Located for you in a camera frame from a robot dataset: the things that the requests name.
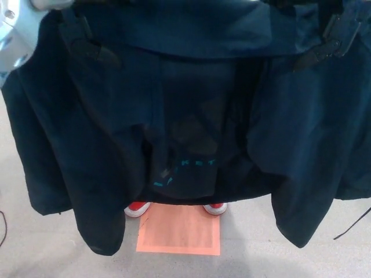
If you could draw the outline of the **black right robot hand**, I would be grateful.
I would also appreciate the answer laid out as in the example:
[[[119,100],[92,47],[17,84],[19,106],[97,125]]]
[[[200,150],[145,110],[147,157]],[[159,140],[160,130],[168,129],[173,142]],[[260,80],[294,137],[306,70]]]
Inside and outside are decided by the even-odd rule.
[[[361,23],[357,13],[344,11],[343,14],[332,15],[323,32],[322,44],[301,55],[294,63],[293,71],[311,67],[332,56],[344,56],[352,45]]]

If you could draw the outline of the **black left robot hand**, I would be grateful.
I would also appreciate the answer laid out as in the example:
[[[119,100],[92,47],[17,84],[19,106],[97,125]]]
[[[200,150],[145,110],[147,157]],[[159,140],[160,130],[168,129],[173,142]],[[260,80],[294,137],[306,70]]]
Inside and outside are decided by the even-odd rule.
[[[113,51],[93,39],[92,30],[85,16],[77,16],[71,9],[62,10],[61,15],[59,32],[71,54],[115,67],[121,66],[119,57]]]

